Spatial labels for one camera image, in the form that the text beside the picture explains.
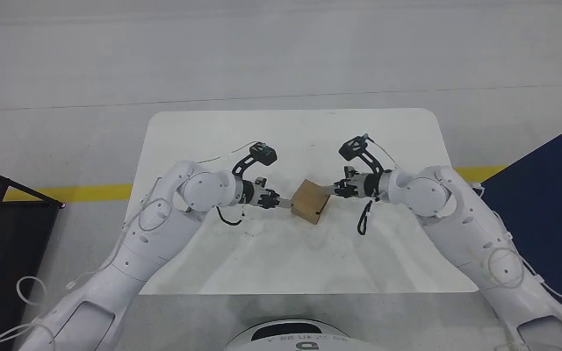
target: black wire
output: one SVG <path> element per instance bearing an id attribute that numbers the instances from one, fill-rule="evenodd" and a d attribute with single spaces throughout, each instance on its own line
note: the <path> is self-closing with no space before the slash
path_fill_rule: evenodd
<path id="1" fill-rule="evenodd" d="M 242 223 L 242 218 L 240 218 L 240 219 L 238 220 L 238 222 L 229 222 L 229 221 L 227 221 L 224 217 L 222 217 L 222 213 L 220 212 L 220 208 L 219 208 L 219 207 L 216 207 L 216 209 L 217 209 L 217 212 L 219 213 L 220 220 L 222 220 L 223 222 L 225 222 L 225 223 L 228 224 L 229 226 L 238 226 L 240 223 Z"/>
<path id="2" fill-rule="evenodd" d="M 368 218 L 367 212 L 371 211 L 371 205 L 372 205 L 372 200 L 365 205 L 365 208 L 363 209 L 363 213 L 361 213 L 361 217 L 359 218 L 359 223 L 357 223 L 357 232 L 359 233 L 359 235 L 365 235 L 367 233 L 367 218 Z"/>

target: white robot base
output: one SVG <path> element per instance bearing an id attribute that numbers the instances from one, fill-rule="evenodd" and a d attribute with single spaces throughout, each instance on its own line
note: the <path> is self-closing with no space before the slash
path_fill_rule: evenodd
<path id="1" fill-rule="evenodd" d="M 380 351 L 341 330 L 310 319 L 283 319 L 254 326 L 236 336 L 224 351 Z"/>

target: cardboard box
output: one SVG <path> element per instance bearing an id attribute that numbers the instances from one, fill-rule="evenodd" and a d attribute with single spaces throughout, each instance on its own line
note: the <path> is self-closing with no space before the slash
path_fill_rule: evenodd
<path id="1" fill-rule="evenodd" d="M 292 196 L 291 213 L 315 225 L 329 198 L 330 195 L 322 193 L 320 185 L 305 179 Z"/>

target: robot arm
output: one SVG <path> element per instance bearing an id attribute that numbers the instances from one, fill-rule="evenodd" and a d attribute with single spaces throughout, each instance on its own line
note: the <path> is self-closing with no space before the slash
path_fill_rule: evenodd
<path id="1" fill-rule="evenodd" d="M 362 145 L 354 153 L 363 153 L 367 138 L 364 135 L 353 139 Z M 347 160 L 353 158 L 353 154 L 342 155 Z M 454 169 L 428 167 L 417 175 L 399 168 L 371 170 L 373 173 L 360 174 L 347 168 L 346 178 L 326 189 L 337 196 L 351 194 L 404 204 L 443 257 L 479 287 L 515 342 L 530 345 L 532 341 L 541 341 L 562 347 L 562 305 L 541 285 L 539 277 L 525 267 L 499 216 Z M 452 197 L 455 209 L 451 214 L 443 214 Z M 538 331 L 540 327 L 529 328 L 541 339 L 523 333 L 525 326 L 546 319 L 553 323 L 542 331 Z"/>
<path id="2" fill-rule="evenodd" d="M 252 147 L 273 150 L 258 144 Z M 97 273 L 33 323 L 53 333 L 57 351 L 113 350 L 128 306 L 150 277 L 184 249 L 212 208 L 291 206 L 275 191 L 264 189 L 262 178 L 252 183 L 241 176 L 234 171 L 212 173 L 192 161 L 178 162 L 158 178 L 133 210 L 114 252 Z M 175 193 L 187 203 L 187 210 L 173 205 Z M 20 350 L 52 347 L 52 338 L 44 328 L 36 328 Z"/>

